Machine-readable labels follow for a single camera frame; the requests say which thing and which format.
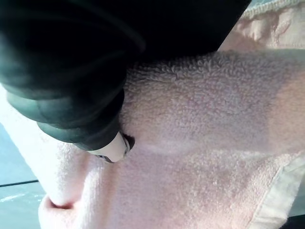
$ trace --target black rubber grip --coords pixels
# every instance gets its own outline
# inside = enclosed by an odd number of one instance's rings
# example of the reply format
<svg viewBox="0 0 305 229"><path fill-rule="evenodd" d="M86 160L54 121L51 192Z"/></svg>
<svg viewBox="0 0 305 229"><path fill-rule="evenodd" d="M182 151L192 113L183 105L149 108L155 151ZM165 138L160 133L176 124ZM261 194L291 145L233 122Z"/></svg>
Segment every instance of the black rubber grip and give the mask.
<svg viewBox="0 0 305 229"><path fill-rule="evenodd" d="M69 1L0 3L0 82L9 103L84 150L118 133L126 61L139 52L112 20Z"/></svg>

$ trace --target pink towel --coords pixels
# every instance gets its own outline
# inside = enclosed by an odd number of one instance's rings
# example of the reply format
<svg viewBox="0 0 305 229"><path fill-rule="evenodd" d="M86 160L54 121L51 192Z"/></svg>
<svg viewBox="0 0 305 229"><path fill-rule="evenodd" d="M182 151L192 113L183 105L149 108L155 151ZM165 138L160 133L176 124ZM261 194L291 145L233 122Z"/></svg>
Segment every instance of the pink towel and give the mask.
<svg viewBox="0 0 305 229"><path fill-rule="evenodd" d="M135 65L121 123L136 144L117 164L45 135L0 88L0 122L47 192L41 228L280 228L305 173L304 63L295 50Z"/></svg>

